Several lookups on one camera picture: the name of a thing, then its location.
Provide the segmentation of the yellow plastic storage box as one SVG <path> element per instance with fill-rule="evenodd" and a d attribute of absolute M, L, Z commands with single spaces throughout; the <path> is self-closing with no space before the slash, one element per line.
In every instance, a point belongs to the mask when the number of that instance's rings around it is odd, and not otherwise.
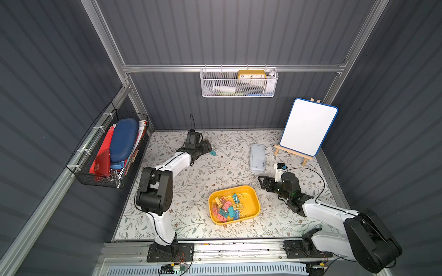
<path fill-rule="evenodd" d="M 239 197 L 240 204 L 235 204 L 232 195 L 236 193 Z M 223 209 L 227 214 L 227 222 L 221 223 L 217 219 L 213 218 L 211 214 L 211 205 L 216 204 L 215 198 L 218 197 L 221 201 L 221 205 L 218 205 L 220 209 Z M 231 202 L 231 207 L 240 211 L 239 219 L 234 220 L 229 216 L 228 209 L 224 209 L 223 205 L 226 200 Z M 217 225 L 227 225 L 231 223 L 241 222 L 247 219 L 253 219 L 257 217 L 261 212 L 261 204 L 257 197 L 256 191 L 250 186 L 237 186 L 228 189 L 219 190 L 213 192 L 208 198 L 208 207 L 211 220 Z"/>

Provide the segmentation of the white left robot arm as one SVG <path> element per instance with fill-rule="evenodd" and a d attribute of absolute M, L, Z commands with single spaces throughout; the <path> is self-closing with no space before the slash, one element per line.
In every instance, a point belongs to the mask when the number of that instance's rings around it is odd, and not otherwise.
<path fill-rule="evenodd" d="M 193 166 L 200 156 L 212 151 L 211 143 L 194 129 L 188 131 L 183 145 L 168 160 L 142 170 L 140 184 L 134 197 L 134 206 L 145 213 L 154 230 L 154 242 L 160 248 L 171 250 L 177 243 L 168 210 L 173 201 L 173 178 Z"/>

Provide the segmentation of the pink binder clip pair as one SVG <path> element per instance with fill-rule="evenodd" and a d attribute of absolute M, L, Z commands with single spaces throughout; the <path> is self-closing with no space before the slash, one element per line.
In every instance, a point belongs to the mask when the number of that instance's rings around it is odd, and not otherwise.
<path fill-rule="evenodd" d="M 228 214 L 223 209 L 220 209 L 217 204 L 211 205 L 211 214 L 218 222 L 227 222 Z"/>

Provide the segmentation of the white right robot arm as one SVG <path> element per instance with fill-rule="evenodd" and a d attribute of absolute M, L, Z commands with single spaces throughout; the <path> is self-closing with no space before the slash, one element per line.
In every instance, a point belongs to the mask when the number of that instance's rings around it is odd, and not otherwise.
<path fill-rule="evenodd" d="M 278 169 L 275 177 L 261 176 L 260 186 L 275 193 L 293 212 L 319 220 L 337 228 L 337 233 L 315 227 L 303 234 L 300 243 L 285 243 L 288 257 L 300 253 L 306 257 L 322 255 L 328 259 L 336 256 L 345 261 L 357 262 L 371 273 L 396 265 L 403 249 L 396 238 L 373 211 L 334 207 L 302 192 L 295 174 Z"/>

